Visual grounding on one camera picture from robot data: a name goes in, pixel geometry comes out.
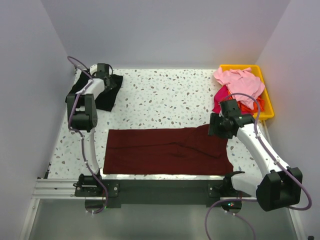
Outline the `black t shirt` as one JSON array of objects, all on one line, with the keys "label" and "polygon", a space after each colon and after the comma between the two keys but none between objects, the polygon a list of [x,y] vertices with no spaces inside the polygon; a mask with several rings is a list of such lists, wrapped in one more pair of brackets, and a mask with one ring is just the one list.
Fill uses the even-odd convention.
[{"label": "black t shirt", "polygon": [[[111,112],[112,108],[114,107],[117,94],[122,86],[123,76],[112,74],[111,79],[115,82],[115,88],[113,88],[112,90],[104,89],[97,95],[97,98],[95,98],[94,100],[93,97],[95,97],[96,95],[93,93],[80,95],[75,109],[84,107],[85,111],[89,110],[92,112],[96,110],[103,110],[106,112]],[[67,103],[68,117],[72,112],[77,92],[81,91],[87,85],[89,80],[91,79],[82,72],[76,83],[73,85],[71,91],[66,96],[65,102]]]}]

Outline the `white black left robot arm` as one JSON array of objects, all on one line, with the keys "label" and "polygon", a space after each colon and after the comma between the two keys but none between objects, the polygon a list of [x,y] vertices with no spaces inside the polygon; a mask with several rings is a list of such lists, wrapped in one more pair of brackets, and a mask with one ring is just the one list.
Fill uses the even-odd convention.
[{"label": "white black left robot arm", "polygon": [[96,107],[97,97],[113,87],[110,73],[113,68],[106,63],[98,63],[89,70],[82,70],[88,75],[87,83],[75,93],[68,94],[67,119],[68,129],[79,134],[81,155],[84,161],[85,176],[100,176],[100,167],[96,158],[95,128],[98,124],[98,113]]}]

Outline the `dark red t shirt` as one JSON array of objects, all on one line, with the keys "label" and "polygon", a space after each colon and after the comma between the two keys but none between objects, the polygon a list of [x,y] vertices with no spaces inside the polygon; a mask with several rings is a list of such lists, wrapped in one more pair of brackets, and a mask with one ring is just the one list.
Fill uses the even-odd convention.
[{"label": "dark red t shirt", "polygon": [[227,139],[208,135],[209,125],[185,128],[111,129],[103,173],[217,175],[234,169]]}]

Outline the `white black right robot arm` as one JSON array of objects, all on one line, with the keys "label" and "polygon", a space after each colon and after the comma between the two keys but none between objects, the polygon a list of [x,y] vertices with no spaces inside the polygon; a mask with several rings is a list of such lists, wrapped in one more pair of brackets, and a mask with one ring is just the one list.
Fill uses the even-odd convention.
[{"label": "white black right robot arm", "polygon": [[298,204],[303,180],[300,169],[291,168],[279,157],[261,134],[257,121],[250,114],[242,114],[236,100],[222,101],[220,107],[220,114],[210,115],[209,136],[237,137],[255,160],[261,176],[253,177],[242,170],[228,173],[219,191],[230,197],[244,192],[256,198],[266,212]]}]

